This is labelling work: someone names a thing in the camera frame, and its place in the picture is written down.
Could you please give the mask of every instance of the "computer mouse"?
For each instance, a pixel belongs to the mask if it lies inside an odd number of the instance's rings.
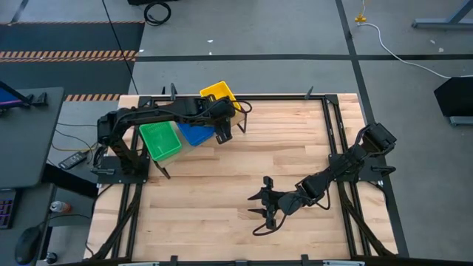
[[[35,258],[40,236],[41,230],[35,226],[25,230],[18,238],[15,246],[15,261],[19,265],[26,265]]]

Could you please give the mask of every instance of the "gray floor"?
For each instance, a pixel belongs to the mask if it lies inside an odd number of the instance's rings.
[[[8,22],[19,0],[0,2],[0,22]],[[359,55],[386,54],[377,32],[353,21],[359,0],[343,0]],[[462,0],[368,1],[368,22],[377,24],[384,43],[398,54],[473,53],[473,33],[414,30],[414,18],[447,17]],[[113,20],[141,20],[142,7],[106,0]],[[140,56],[347,54],[341,23],[332,0],[181,0],[162,27],[146,26]],[[30,0],[21,21],[103,21],[99,0]],[[417,61],[444,75],[473,74],[473,61]],[[473,128],[452,128],[433,95],[445,80],[397,61],[362,61],[362,74],[377,121],[398,138],[387,161],[398,170],[392,184],[412,257],[473,261],[473,200],[470,163]],[[174,82],[179,93],[226,80],[239,93],[358,92],[349,61],[187,61],[140,62],[134,77],[140,93],[159,93]],[[93,123],[116,103],[65,103],[61,121]],[[64,133],[71,129],[61,128]],[[93,129],[74,132],[92,144]],[[83,148],[75,140],[55,137],[55,145]],[[57,163],[67,153],[51,151]],[[87,224],[55,231],[51,250],[61,262],[78,261]]]

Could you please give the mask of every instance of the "blue bin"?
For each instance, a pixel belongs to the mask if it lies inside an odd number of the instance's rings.
[[[213,126],[191,126],[187,123],[177,123],[177,126],[192,146],[200,145],[215,133]]]

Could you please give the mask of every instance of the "keyboard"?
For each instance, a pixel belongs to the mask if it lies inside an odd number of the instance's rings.
[[[0,189],[0,229],[10,229],[16,204],[15,189]]]

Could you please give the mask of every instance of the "white cable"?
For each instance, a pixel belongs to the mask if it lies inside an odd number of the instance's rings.
[[[396,59],[398,59],[399,61],[405,63],[405,64],[409,64],[411,66],[415,66],[415,67],[420,67],[421,69],[425,69],[429,72],[431,72],[432,74],[436,74],[437,76],[441,77],[441,78],[452,78],[452,77],[447,77],[445,75],[442,75],[442,74],[439,74],[437,72],[435,72],[434,70],[431,70],[431,69],[428,69],[426,68],[425,66],[421,66],[420,64],[415,64],[415,63],[411,63],[411,62],[408,62],[408,61],[405,61],[405,60],[402,60],[401,58],[399,58],[397,55],[395,55],[393,52],[391,52],[391,50],[387,49],[386,46],[384,46],[383,44],[383,40],[381,40],[381,30],[378,28],[378,26],[374,25],[374,24],[371,24],[371,23],[358,23],[358,26],[371,26],[371,27],[374,27],[377,31],[378,31],[378,37],[379,37],[379,44],[388,52],[390,53],[392,56],[394,56]],[[457,78],[469,78],[469,77],[473,77],[473,75],[463,75],[463,76],[459,76]]]
[[[364,11],[367,10],[367,6],[366,6],[366,4],[364,3],[364,0],[361,0],[361,4],[363,5],[363,12],[361,13],[361,16],[364,16]]]

